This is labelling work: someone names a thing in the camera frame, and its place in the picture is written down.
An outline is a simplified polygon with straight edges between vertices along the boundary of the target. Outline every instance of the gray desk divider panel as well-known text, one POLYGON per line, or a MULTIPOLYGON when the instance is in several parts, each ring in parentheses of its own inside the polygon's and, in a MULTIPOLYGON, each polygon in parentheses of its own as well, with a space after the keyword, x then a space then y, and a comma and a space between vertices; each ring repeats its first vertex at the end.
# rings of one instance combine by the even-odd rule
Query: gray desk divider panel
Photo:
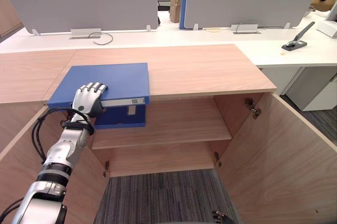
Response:
POLYGON ((11 0, 21 21, 32 33, 145 30, 158 27, 157 0, 11 0))
POLYGON ((297 26, 312 0, 186 0, 184 27, 297 26))

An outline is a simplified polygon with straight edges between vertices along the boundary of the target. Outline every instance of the cardboard box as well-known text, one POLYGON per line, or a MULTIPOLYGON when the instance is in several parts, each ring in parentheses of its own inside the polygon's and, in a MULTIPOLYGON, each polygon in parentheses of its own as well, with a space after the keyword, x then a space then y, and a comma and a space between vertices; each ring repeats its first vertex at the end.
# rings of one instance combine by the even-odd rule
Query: cardboard box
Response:
POLYGON ((173 23, 179 23, 181 0, 171 0, 170 4, 170 20, 173 23))
POLYGON ((325 0, 325 1, 313 0, 311 2, 311 5, 320 12, 326 12, 332 9, 334 3, 335 0, 325 0))

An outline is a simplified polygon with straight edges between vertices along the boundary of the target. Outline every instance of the metal hinge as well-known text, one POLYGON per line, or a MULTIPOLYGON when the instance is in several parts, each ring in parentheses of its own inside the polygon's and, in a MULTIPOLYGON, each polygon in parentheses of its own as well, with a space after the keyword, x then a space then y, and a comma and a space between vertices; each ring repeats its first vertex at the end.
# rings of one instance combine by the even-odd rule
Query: metal hinge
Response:
POLYGON ((221 167, 222 163, 220 161, 220 157, 219 157, 219 153, 218 152, 214 152, 214 156, 215 156, 215 164, 217 164, 219 167, 221 167))
POLYGON ((103 176, 106 177, 106 174, 109 172, 109 166, 110 166, 110 162, 106 161, 105 162, 105 170, 103 171, 103 176))
POLYGON ((253 113, 253 117, 257 119, 258 116, 261 114, 261 109, 260 108, 255 108, 254 106, 254 100, 253 99, 245 99, 244 103, 248 107, 248 109, 253 113))

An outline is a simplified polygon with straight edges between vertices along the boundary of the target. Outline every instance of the wooden countertop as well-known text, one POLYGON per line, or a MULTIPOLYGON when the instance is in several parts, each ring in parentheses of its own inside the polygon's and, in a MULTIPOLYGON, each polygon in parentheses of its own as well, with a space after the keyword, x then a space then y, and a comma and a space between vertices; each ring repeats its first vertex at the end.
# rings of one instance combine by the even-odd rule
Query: wooden countertop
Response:
POLYGON ((0 103, 47 101, 73 65, 147 62, 152 100, 271 92, 271 81, 233 44, 2 54, 0 103))

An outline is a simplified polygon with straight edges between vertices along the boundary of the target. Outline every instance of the robotic arm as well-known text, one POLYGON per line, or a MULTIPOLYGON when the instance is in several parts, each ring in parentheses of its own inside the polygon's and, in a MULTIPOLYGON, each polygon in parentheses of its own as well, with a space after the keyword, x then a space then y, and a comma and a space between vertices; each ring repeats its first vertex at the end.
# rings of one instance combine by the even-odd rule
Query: robotic arm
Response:
MULTIPOLYGON (((75 94, 72 108, 82 112, 87 121, 98 116, 103 112, 100 97, 106 88, 101 83, 83 85, 75 94)), ((64 223, 67 207, 62 202, 66 186, 88 136, 93 133, 87 121, 75 114, 71 122, 63 124, 59 141, 49 149, 42 171, 27 191, 12 224, 64 223)))

